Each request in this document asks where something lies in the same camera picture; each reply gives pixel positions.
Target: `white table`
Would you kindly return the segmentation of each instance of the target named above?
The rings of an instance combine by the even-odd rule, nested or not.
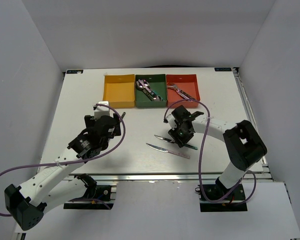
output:
[[[51,130],[42,156],[42,163],[52,162],[68,143],[85,128],[84,116],[92,115],[92,105],[102,101],[104,75],[125,74],[196,74],[201,101],[210,109],[211,116],[228,122],[247,119],[239,90],[231,71],[216,72],[214,68],[126,68],[126,69],[85,69],[82,74],[66,74],[54,115]],[[90,161],[73,174],[90,175],[115,174],[191,174],[198,172],[199,150],[165,143],[154,134],[168,137],[169,126],[163,123],[166,108],[117,109],[126,112],[124,122],[126,137],[122,145],[111,154]],[[203,111],[202,107],[189,109]],[[143,122],[143,127],[136,127]],[[202,134],[195,134],[189,142],[200,147]],[[109,143],[112,148],[120,137]],[[191,159],[156,151],[146,143],[173,151],[189,154]],[[207,137],[202,158],[203,173],[221,173],[229,163],[229,156],[223,142]],[[262,172],[258,162],[253,171]]]
[[[283,182],[259,182],[244,212],[200,212],[196,182],[121,182],[112,210],[59,206],[26,240],[289,240],[300,231]],[[253,184],[243,183],[246,193]],[[17,225],[15,233],[23,233]]]

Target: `yellow tray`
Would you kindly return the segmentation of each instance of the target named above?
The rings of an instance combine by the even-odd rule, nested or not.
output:
[[[103,101],[108,101],[113,108],[133,108],[135,106],[135,75],[106,75]]]

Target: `white wall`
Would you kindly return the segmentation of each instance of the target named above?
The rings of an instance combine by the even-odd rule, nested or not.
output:
[[[21,0],[0,0],[0,172],[38,163],[54,112],[62,73]],[[4,189],[30,177],[18,170],[0,178]],[[0,240],[9,240],[15,221],[0,217]]]
[[[273,177],[300,228],[300,1],[277,0],[240,68]]]
[[[23,0],[64,71],[239,66],[274,0]]]

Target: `knife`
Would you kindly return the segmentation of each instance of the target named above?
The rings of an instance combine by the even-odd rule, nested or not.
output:
[[[169,153],[169,154],[174,154],[174,155],[177,155],[177,156],[186,158],[186,159],[190,159],[190,156],[185,155],[185,154],[183,154],[183,153],[180,153],[180,152],[174,152],[174,151],[171,151],[171,150],[168,150],[168,149],[159,147],[159,146],[155,146],[155,145],[152,145],[152,144],[149,144],[149,143],[146,143],[146,144],[147,144],[150,148],[155,149],[155,150],[158,150],[158,151],[160,151],[160,152],[163,152],[163,153]]]
[[[171,144],[175,144],[176,143],[175,141],[173,141],[173,140],[171,140],[169,138],[165,138],[163,136],[158,136],[158,135],[154,135],[154,136],[157,139],[160,139],[160,140],[162,140],[164,142],[167,142],[167,143],[171,143]],[[190,148],[190,149],[198,150],[198,148],[196,146],[192,146],[192,145],[189,145],[189,144],[185,144],[184,146],[187,147],[187,148]]]

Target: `red tray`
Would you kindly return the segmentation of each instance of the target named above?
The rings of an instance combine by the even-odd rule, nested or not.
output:
[[[187,74],[187,75],[167,74],[166,83],[176,84],[178,88],[180,88],[181,90],[183,90],[184,92],[186,92],[187,94],[195,98],[196,100],[200,101],[198,81],[197,81],[196,74]],[[181,96],[179,96],[176,93],[176,91],[172,89],[167,89],[167,93],[168,93],[168,106],[183,99]],[[183,101],[173,105],[172,108],[177,108],[180,105],[183,105],[185,108],[197,108],[199,104],[194,101]]]

